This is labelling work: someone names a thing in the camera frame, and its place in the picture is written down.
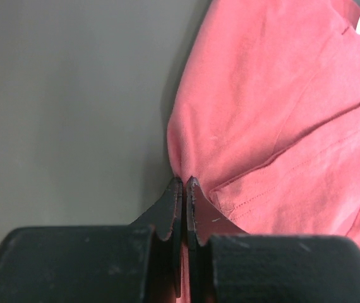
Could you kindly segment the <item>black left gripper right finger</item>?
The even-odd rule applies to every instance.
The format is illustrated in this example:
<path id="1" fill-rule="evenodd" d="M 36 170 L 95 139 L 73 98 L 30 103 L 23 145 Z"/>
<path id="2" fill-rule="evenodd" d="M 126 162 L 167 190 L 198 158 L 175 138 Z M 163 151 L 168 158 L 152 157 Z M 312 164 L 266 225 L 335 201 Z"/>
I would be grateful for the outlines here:
<path id="1" fill-rule="evenodd" d="M 210 237 L 245 234 L 245 231 L 209 201 L 195 177 L 186 183 L 186 226 L 190 301 L 217 302 Z"/>

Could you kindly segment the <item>salmon pink t-shirt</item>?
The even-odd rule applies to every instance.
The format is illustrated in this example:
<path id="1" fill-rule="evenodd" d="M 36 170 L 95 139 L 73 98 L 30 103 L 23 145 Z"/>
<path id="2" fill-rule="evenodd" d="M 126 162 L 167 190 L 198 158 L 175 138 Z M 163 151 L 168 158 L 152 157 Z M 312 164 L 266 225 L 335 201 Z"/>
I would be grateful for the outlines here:
<path id="1" fill-rule="evenodd" d="M 360 7 L 213 1 L 167 127 L 174 174 L 250 234 L 360 247 Z"/>

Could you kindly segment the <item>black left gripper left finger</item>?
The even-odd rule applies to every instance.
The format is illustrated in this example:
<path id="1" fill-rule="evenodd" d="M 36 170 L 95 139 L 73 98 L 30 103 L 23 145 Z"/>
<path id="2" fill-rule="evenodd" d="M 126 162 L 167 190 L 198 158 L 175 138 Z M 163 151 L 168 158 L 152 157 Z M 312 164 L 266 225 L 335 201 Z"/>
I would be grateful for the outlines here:
<path id="1" fill-rule="evenodd" d="M 145 284 L 148 299 L 177 299 L 181 296 L 182 208 L 183 183 L 175 177 L 162 196 L 130 224 L 153 229 Z"/>

